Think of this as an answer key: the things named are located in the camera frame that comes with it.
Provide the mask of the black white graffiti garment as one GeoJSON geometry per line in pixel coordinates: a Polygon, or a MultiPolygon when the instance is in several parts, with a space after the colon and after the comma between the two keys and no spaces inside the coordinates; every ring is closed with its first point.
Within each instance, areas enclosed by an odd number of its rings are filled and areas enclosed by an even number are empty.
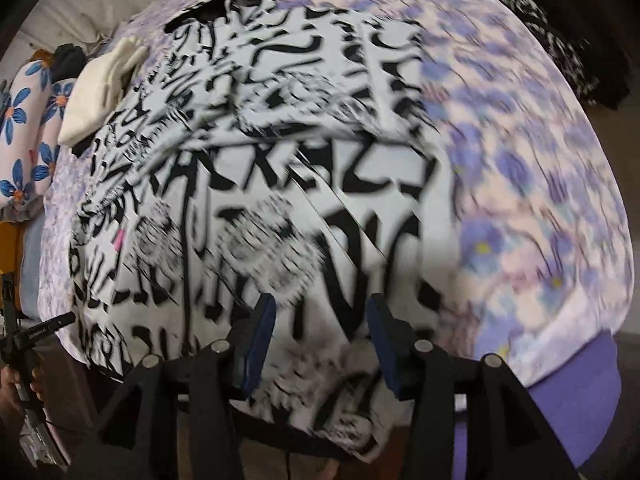
{"type": "Polygon", "coordinates": [[[77,348],[125,376],[277,304],[244,413],[362,460],[401,407],[366,304],[431,335],[457,260],[444,138],[421,103],[425,29],[277,0],[201,0],[94,138],[72,227],[77,348]]]}

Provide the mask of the black white hanging clothes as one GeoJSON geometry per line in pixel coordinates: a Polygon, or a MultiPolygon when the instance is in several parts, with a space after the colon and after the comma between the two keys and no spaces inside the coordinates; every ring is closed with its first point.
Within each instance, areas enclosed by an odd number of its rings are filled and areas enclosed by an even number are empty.
{"type": "Polygon", "coordinates": [[[617,110],[628,96],[629,66],[618,47],[599,47],[570,28],[562,13],[542,0],[499,0],[552,58],[579,101],[617,110]]]}

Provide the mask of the wooden headboard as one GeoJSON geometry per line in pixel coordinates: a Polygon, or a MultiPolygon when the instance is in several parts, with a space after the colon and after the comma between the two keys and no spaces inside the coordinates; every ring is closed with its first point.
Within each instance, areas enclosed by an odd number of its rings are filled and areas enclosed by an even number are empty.
{"type": "Polygon", "coordinates": [[[21,311],[20,286],[24,252],[25,228],[18,223],[0,223],[1,274],[12,274],[15,290],[15,305],[21,311]]]}

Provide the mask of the purple cat print blanket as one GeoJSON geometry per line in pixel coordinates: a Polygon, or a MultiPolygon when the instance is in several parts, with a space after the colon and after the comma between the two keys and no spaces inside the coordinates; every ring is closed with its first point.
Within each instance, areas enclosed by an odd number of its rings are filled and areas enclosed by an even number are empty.
{"type": "MultiPolygon", "coordinates": [[[[138,88],[171,44],[166,25],[201,0],[160,0],[126,32],[151,41],[138,88]]],[[[417,21],[426,32],[420,99],[451,165],[457,260],[431,335],[455,356],[501,356],[525,385],[620,328],[634,257],[613,171],[574,93],[498,0],[277,0],[417,21]]],[[[72,310],[70,240],[87,155],[63,153],[46,200],[41,307],[72,310]]]]}

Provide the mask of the pink blue flower pillow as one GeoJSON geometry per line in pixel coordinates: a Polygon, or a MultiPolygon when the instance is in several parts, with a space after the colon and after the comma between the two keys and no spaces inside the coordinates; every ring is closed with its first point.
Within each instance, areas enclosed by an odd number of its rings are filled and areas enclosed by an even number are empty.
{"type": "Polygon", "coordinates": [[[1,117],[1,207],[21,207],[34,196],[32,167],[38,159],[40,122],[51,95],[43,60],[21,67],[9,88],[1,117]]]}

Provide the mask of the cream folded garment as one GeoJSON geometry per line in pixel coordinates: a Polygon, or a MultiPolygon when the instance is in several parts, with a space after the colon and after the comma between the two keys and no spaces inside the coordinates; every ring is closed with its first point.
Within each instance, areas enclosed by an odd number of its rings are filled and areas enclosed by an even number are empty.
{"type": "Polygon", "coordinates": [[[91,60],[70,94],[58,143],[71,148],[99,130],[126,93],[125,77],[133,77],[148,54],[141,38],[125,37],[110,52],[91,60]]]}

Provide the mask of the black crumpled cloth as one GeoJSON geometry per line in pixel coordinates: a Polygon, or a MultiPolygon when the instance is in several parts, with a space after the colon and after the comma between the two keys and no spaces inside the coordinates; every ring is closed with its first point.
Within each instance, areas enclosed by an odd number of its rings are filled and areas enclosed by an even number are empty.
{"type": "Polygon", "coordinates": [[[58,82],[64,79],[77,78],[87,64],[87,57],[81,47],[73,44],[62,44],[53,53],[51,80],[58,82]]]}

